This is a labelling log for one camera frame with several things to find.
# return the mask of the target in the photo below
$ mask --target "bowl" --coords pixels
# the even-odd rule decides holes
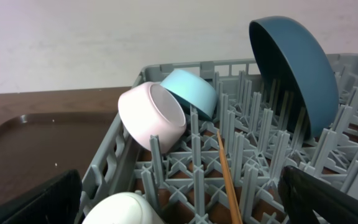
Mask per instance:
[[[186,110],[193,105],[197,108],[200,119],[212,120],[218,94],[207,81],[178,69],[162,80],[161,85],[171,92]]]
[[[145,82],[123,93],[118,112],[129,134],[147,150],[150,136],[158,135],[161,152],[168,152],[186,129],[181,106],[158,83]]]
[[[83,224],[164,224],[151,205],[132,192],[114,194],[99,202]]]
[[[319,136],[335,119],[339,95],[334,72],[317,40],[299,22],[272,16],[251,21],[252,50],[266,86],[294,92],[288,126],[294,129],[301,107],[309,120],[308,136]]]

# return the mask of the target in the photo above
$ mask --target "white object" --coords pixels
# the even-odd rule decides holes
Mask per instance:
[[[83,224],[164,224],[142,196],[124,192],[99,202]]]
[[[157,83],[146,82],[123,93],[118,111],[129,134],[148,150],[151,135],[158,135],[161,153],[166,153],[186,129],[179,103]]]

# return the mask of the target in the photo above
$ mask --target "light pink cup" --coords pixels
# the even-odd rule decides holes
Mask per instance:
[[[186,129],[179,103],[157,83],[146,82],[123,93],[118,112],[129,134],[148,150],[151,135],[158,135],[161,153],[166,153]]]

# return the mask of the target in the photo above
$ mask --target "wooden stick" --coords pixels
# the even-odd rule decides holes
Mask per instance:
[[[227,164],[226,155],[224,153],[223,143],[221,139],[221,134],[219,131],[216,134],[219,141],[219,159],[221,160],[222,170],[223,170],[223,179],[224,186],[226,188],[227,199],[229,199],[230,206],[230,215],[231,221],[233,224],[242,224],[242,218],[239,210],[239,204],[236,198],[236,192],[234,191],[233,181],[231,179],[229,166]]]

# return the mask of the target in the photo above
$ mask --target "dish rack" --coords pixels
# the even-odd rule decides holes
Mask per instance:
[[[227,161],[245,223],[287,223],[284,207],[277,197],[277,184],[283,166],[292,165],[313,177],[358,199],[358,54],[327,55],[340,93],[339,110],[333,124],[319,138],[305,139],[305,110],[289,114],[292,93],[278,99],[279,81],[270,89],[260,75],[251,75],[254,59],[170,63],[145,67],[134,86],[160,82],[174,69],[196,68],[219,95],[213,122],[201,121],[195,108],[187,112],[188,129],[170,153],[161,155],[158,136],[151,136],[152,159],[141,159],[144,151],[128,134],[119,115],[115,117],[84,178],[80,223],[93,206],[109,195],[133,191],[136,182],[156,212],[163,217],[169,206],[181,202],[194,217],[188,223],[213,223],[211,209],[220,203],[229,208],[219,163],[216,133],[224,138]],[[217,72],[226,67],[227,72]],[[242,66],[238,75],[232,72]],[[297,116],[293,132],[286,130],[289,116]],[[173,178],[178,172],[181,177]],[[170,194],[161,206],[161,190]],[[264,201],[277,212],[252,216]],[[327,223],[318,217],[321,223]]]

